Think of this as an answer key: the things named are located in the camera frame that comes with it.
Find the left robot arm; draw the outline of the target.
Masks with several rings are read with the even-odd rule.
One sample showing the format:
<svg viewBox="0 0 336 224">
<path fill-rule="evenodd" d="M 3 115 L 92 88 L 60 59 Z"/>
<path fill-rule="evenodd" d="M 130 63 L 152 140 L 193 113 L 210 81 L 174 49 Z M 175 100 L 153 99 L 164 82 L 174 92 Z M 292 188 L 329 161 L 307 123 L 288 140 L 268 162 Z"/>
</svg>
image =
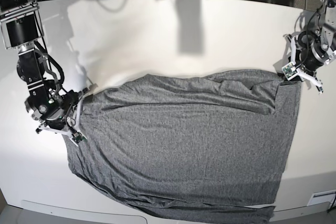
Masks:
<svg viewBox="0 0 336 224">
<path fill-rule="evenodd" d="M 288 81 L 309 81 L 322 94 L 317 69 L 335 61 L 335 0 L 320 2 L 306 28 L 296 37 L 286 36 L 291 55 L 281 71 Z"/>
</svg>

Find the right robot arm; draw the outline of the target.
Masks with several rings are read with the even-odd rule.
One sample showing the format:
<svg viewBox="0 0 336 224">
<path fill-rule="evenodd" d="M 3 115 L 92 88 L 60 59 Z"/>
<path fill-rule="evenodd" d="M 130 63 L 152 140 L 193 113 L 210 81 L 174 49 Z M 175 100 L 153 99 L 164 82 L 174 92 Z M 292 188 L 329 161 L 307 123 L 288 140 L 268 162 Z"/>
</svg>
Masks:
<svg viewBox="0 0 336 224">
<path fill-rule="evenodd" d="M 26 111 L 43 130 L 67 136 L 73 143 L 84 140 L 79 128 L 84 95 L 66 91 L 61 66 L 47 52 L 38 0 L 1 0 L 1 32 L 6 49 L 18 52 L 17 74 L 27 84 Z"/>
</svg>

